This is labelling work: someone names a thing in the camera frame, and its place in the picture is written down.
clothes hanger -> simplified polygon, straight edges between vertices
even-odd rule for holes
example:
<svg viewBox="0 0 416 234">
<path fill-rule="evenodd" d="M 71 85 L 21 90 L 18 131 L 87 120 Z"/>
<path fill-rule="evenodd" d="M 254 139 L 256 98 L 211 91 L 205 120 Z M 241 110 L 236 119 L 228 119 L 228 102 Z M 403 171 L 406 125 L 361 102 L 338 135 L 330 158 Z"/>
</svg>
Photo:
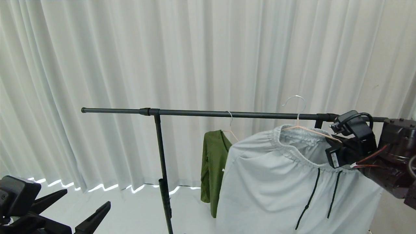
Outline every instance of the clothes hanger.
<svg viewBox="0 0 416 234">
<path fill-rule="evenodd" d="M 227 131 L 227 130 L 221 130 L 221 131 L 223 131 L 223 132 L 230 132 L 230 133 L 234 136 L 234 138 L 235 138 L 237 141 L 239 141 L 239 140 L 238 140 L 238 138 L 234 135 L 233 131 L 231 130 L 231 123 L 233 122 L 233 115 L 231 114 L 231 112 L 229 112 L 229 111 L 227 111 L 227 112 L 228 112 L 228 113 L 230 113 L 230 115 L 231 115 L 230 130 L 229 130 L 229 131 Z"/>
<path fill-rule="evenodd" d="M 327 137 L 327 138 L 330 138 L 330 139 L 332 139 L 332 140 L 335 140 L 335 141 L 338 141 L 338 142 L 342 143 L 342 141 L 341 141 L 341 140 L 339 140 L 339 139 L 337 139 L 337 138 L 333 138 L 333 137 L 328 136 L 328 135 L 326 135 L 326 134 L 323 134 L 323 133 L 320 133 L 320 132 L 316 132 L 316 131 L 311 130 L 311 129 L 309 129 L 309 128 L 306 128 L 306 127 L 300 126 L 300 125 L 299 125 L 299 115 L 300 115 L 300 113 L 302 113 L 302 112 L 305 110 L 305 108 L 306 108 L 306 101 L 305 101 L 305 99 L 304 99 L 303 97 L 301 97 L 301 96 L 299 96 L 299 95 L 295 95 L 295 96 L 291 96 L 291 97 L 289 97 L 289 98 L 286 100 L 286 102 L 282 105 L 282 107 L 284 107 L 284 106 L 287 104 L 287 102 L 288 102 L 288 101 L 289 101 L 292 97 L 299 97 L 299 98 L 301 98 L 301 99 L 303 100 L 303 109 L 302 109 L 302 111 L 301 111 L 301 112 L 299 112 L 299 113 L 297 114 L 297 118 L 296 118 L 296 126 L 293 126 L 293 127 L 288 127 L 288 128 L 282 129 L 282 131 L 286 131 L 286 130 L 290 130 L 290 129 L 294 129 L 294 128 L 301 128 L 301 129 L 306 130 L 306 131 L 308 131 L 308 132 L 313 132 L 313 133 L 319 134 L 319 135 L 321 135 L 321 136 L 324 136 L 324 137 Z"/>
</svg>

white floor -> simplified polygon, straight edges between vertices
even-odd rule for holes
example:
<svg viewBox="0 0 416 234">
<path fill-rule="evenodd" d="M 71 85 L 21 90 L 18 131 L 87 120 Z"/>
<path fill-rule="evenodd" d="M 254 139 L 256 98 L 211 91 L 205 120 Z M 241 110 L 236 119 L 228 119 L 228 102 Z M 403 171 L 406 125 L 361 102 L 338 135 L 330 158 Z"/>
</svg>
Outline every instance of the white floor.
<svg viewBox="0 0 416 234">
<path fill-rule="evenodd" d="M 47 187 L 45 183 L 39 196 L 62 189 L 58 184 Z M 111 210 L 95 234 L 167 234 L 160 190 L 146 185 L 133 194 L 130 189 L 118 188 L 104 192 L 98 189 L 83 194 L 68 188 L 68 194 L 42 213 L 43 216 L 71 226 L 111 201 Z M 172 225 L 175 234 L 214 234 L 215 219 L 210 215 L 209 204 L 200 201 L 200 190 L 180 187 L 171 195 Z M 416 211 L 402 200 L 384 193 L 377 209 L 371 231 L 373 234 L 414 234 Z"/>
</svg>

curtain fold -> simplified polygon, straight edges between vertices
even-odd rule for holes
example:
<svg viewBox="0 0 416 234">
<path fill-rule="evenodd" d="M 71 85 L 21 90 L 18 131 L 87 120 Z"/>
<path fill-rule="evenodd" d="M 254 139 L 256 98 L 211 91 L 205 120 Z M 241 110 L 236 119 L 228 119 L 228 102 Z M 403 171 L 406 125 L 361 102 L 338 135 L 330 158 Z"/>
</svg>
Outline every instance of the curtain fold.
<svg viewBox="0 0 416 234">
<path fill-rule="evenodd" d="M 281 105 L 301 95 L 305 113 L 410 118 L 415 12 L 412 0 L 2 1 L 0 174 L 84 191 L 157 184 L 154 119 L 81 107 L 296 113 L 298 100 Z M 161 119 L 171 190 L 199 186 L 203 135 L 230 119 Z"/>
</svg>

clothing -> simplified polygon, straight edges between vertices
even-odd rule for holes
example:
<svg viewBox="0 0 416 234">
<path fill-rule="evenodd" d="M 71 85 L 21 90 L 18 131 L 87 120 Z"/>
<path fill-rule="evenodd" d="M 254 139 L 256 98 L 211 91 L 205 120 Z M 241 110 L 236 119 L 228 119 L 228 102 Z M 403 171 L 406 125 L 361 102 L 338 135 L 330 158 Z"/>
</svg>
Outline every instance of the clothing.
<svg viewBox="0 0 416 234">
<path fill-rule="evenodd" d="M 217 233 L 366 233 L 382 188 L 356 169 L 332 168 L 325 137 L 299 128 L 282 131 L 291 126 L 230 148 Z"/>
<path fill-rule="evenodd" d="M 217 217 L 223 170 L 231 145 L 221 130 L 205 133 L 202 152 L 201 201 L 211 203 L 211 215 L 214 218 Z"/>
</svg>

shirt sleeve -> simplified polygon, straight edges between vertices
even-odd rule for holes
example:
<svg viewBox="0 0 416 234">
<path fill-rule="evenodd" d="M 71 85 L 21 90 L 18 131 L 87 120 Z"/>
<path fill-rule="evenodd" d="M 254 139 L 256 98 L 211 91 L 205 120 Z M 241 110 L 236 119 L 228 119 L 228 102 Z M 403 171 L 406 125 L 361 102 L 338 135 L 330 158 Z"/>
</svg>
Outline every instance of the shirt sleeve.
<svg viewBox="0 0 416 234">
<path fill-rule="evenodd" d="M 204 137 L 201 168 L 201 201 L 210 202 L 207 139 Z"/>
</svg>

